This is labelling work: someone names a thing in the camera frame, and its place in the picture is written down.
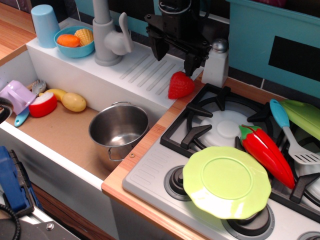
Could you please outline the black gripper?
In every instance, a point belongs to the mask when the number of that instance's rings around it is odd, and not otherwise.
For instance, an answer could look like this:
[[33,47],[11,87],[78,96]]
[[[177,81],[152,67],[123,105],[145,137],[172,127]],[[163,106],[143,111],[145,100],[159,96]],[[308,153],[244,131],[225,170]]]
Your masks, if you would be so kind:
[[200,23],[210,14],[206,0],[159,0],[160,15],[147,14],[146,32],[154,57],[160,61],[173,46],[185,54],[184,71],[191,77],[207,55],[209,42]]

